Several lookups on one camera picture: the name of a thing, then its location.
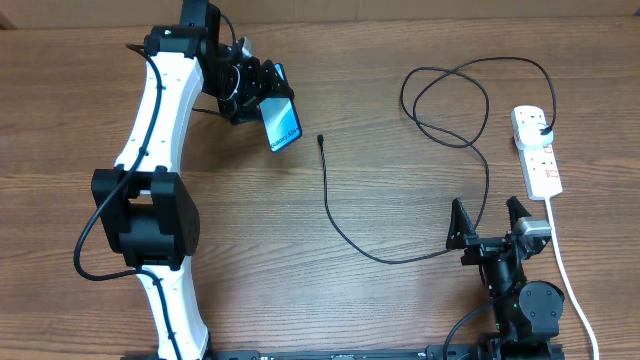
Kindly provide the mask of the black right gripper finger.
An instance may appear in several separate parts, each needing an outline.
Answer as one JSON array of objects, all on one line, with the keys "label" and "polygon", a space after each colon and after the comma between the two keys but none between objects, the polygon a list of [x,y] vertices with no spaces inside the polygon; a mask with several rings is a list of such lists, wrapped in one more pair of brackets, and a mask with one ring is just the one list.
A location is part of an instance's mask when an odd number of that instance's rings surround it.
[{"label": "black right gripper finger", "polygon": [[510,197],[506,201],[506,205],[508,208],[511,233],[514,235],[523,235],[525,230],[521,223],[521,219],[529,218],[531,214],[525,209],[516,196]]},{"label": "black right gripper finger", "polygon": [[473,224],[459,198],[452,201],[451,221],[446,239],[448,250],[464,249],[478,240]]}]

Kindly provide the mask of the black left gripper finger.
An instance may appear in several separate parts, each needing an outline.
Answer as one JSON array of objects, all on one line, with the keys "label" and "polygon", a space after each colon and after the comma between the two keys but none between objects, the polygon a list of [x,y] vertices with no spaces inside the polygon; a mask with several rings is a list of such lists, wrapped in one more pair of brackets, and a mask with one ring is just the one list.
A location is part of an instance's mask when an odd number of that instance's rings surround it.
[{"label": "black left gripper finger", "polygon": [[294,92],[288,82],[279,75],[276,64],[266,60],[262,65],[261,96],[266,98],[294,99]]},{"label": "black left gripper finger", "polygon": [[262,115],[258,106],[245,106],[239,102],[232,103],[229,115],[229,121],[232,125],[260,121],[261,119]]}]

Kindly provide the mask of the blue Samsung smartphone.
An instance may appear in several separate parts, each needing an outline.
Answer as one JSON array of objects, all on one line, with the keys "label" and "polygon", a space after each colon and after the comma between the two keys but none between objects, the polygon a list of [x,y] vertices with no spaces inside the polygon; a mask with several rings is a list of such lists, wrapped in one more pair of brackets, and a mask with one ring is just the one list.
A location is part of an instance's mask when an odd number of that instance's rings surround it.
[{"label": "blue Samsung smartphone", "polygon": [[[280,63],[276,69],[286,81],[284,67]],[[277,153],[302,136],[302,128],[294,105],[294,99],[266,98],[259,103],[267,141],[272,152]]]}]

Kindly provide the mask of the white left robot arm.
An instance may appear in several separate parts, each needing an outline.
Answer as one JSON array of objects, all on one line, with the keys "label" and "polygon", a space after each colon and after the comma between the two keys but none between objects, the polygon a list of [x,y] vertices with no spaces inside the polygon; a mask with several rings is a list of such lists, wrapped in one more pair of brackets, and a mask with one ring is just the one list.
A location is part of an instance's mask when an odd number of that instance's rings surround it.
[{"label": "white left robot arm", "polygon": [[94,172],[91,224],[101,224],[125,274],[146,292],[159,359],[212,359],[211,334],[197,305],[192,261],[200,215],[181,177],[189,120],[202,94],[234,125],[259,121],[272,152],[301,137],[284,67],[253,55],[250,41],[220,40],[228,21],[208,0],[183,3],[179,22],[156,26],[136,52],[146,62],[130,136],[110,169]]}]

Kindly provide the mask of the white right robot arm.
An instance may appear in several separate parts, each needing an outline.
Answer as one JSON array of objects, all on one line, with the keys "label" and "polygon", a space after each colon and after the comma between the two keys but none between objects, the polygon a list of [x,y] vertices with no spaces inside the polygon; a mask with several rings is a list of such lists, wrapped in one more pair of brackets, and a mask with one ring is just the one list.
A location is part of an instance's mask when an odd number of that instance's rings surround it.
[{"label": "white right robot arm", "polygon": [[[565,295],[546,281],[529,281],[523,262],[539,254],[551,241],[548,221],[537,219],[516,197],[506,201],[511,228],[503,236],[480,237],[459,199],[452,201],[448,250],[461,250],[461,264],[477,266],[488,290],[487,304],[463,317],[447,335],[445,359],[562,359],[559,320]],[[491,309],[495,333],[483,334],[473,345],[452,346],[451,341],[467,321]]]}]

